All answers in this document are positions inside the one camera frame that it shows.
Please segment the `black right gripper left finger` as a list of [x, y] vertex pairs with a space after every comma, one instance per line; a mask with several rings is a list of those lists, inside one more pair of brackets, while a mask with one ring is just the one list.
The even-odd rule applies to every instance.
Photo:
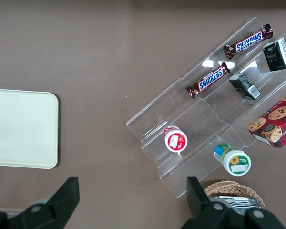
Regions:
[[46, 203], [34, 204], [12, 218], [0, 211], [0, 229], [62, 229], [79, 201], [79, 180], [70, 177]]

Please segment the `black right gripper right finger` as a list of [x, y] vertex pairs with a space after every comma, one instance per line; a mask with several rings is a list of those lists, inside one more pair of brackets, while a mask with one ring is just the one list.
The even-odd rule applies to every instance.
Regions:
[[183, 229], [284, 229], [270, 211], [252, 208], [244, 215], [227, 205], [212, 202], [196, 177], [187, 177], [187, 202], [192, 214]]

